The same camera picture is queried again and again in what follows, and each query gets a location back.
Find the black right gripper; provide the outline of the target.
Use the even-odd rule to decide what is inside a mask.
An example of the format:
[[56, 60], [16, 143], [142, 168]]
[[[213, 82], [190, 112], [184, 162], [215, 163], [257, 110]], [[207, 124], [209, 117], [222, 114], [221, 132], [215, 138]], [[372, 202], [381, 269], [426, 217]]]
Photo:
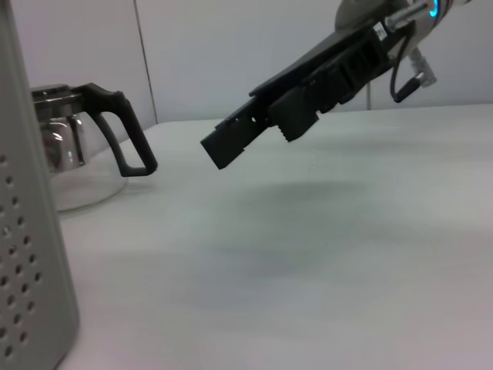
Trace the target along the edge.
[[391, 51], [404, 41], [408, 29], [390, 32], [381, 22], [366, 22], [337, 30], [249, 96], [272, 103], [272, 124], [293, 142], [319, 120], [316, 111], [326, 113], [347, 103], [388, 71], [394, 62]]

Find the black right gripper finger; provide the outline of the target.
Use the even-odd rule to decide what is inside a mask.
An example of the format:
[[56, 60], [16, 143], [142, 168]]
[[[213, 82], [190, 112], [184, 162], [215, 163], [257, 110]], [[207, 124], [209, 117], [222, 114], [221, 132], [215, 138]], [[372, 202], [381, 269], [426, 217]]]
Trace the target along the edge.
[[200, 141], [219, 170], [230, 165], [258, 136], [273, 126], [268, 113], [272, 103], [273, 99], [253, 97]]

